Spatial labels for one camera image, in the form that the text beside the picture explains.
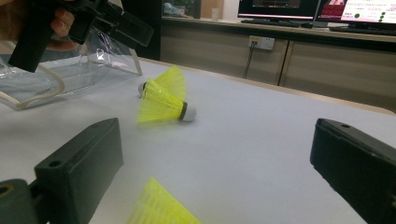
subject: power cord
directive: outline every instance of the power cord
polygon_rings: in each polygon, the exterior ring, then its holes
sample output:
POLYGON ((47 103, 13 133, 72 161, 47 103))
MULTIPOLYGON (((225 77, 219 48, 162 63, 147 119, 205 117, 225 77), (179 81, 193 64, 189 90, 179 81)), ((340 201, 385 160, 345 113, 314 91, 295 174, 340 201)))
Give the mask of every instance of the power cord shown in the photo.
POLYGON ((247 78, 248 77, 248 69, 250 67, 250 62, 251 62, 251 57, 253 56, 253 50, 254 47, 257 45, 257 41, 252 41, 249 49, 249 54, 247 58, 247 67, 245 68, 245 74, 243 75, 242 78, 247 78))

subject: computer monitor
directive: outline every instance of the computer monitor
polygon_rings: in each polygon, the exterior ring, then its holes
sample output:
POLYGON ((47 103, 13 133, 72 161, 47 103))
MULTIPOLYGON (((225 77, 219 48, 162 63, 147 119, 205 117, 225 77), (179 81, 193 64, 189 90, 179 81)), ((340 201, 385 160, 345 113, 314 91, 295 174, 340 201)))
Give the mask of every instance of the computer monitor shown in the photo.
POLYGON ((312 21, 318 0, 239 0, 238 18, 312 21))
POLYGON ((395 0, 321 0, 316 21, 348 23, 359 28, 396 28, 395 0))

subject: white shuttlecock tip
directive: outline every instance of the white shuttlecock tip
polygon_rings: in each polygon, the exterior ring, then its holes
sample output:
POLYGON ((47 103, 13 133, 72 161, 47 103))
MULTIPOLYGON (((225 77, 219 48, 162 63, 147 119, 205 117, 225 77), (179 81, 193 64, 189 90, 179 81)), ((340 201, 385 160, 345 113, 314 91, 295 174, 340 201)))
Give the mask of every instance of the white shuttlecock tip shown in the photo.
POLYGON ((183 102, 183 109, 180 113, 180 120, 183 121, 193 121, 197 116, 197 108, 193 105, 188 105, 186 102, 183 102))
POLYGON ((145 86, 146 86, 146 82, 142 82, 142 83, 140 83, 139 87, 137 88, 140 95, 143 95, 143 90, 145 89, 145 86))

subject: yellow shuttlecock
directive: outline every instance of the yellow shuttlecock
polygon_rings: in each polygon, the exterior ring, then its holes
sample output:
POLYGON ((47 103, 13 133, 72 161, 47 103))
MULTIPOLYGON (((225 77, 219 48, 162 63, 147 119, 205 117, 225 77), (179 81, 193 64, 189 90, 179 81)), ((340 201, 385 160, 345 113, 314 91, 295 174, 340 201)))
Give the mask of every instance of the yellow shuttlecock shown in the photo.
POLYGON ((154 80, 147 81, 140 102, 138 122, 160 119, 193 121, 195 116, 196 108, 194 106, 178 99, 154 80))
POLYGON ((154 178, 140 194, 128 224, 199 224, 200 222, 154 178))
MULTIPOLYGON (((160 76, 156 77, 154 81, 160 84, 165 89, 167 89, 172 94, 174 94, 178 99, 182 101, 186 99, 186 95, 187 95, 186 80, 184 79, 184 75, 178 67, 176 66, 170 67, 160 76)), ((139 85, 140 95, 142 95, 146 83, 147 82, 144 82, 139 85)))

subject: table surface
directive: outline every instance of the table surface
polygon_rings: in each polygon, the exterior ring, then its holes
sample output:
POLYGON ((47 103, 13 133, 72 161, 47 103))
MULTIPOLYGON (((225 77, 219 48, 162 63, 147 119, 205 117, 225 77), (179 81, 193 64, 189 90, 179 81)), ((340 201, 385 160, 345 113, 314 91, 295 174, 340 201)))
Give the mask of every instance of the table surface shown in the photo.
POLYGON ((0 105, 0 180, 32 182, 51 152, 119 118, 125 164, 91 223, 126 223, 151 176, 202 223, 365 223, 310 164, 315 123, 338 120, 396 147, 396 116, 185 69, 196 120, 141 125, 137 87, 168 68, 141 66, 142 77, 72 99, 23 111, 0 105))

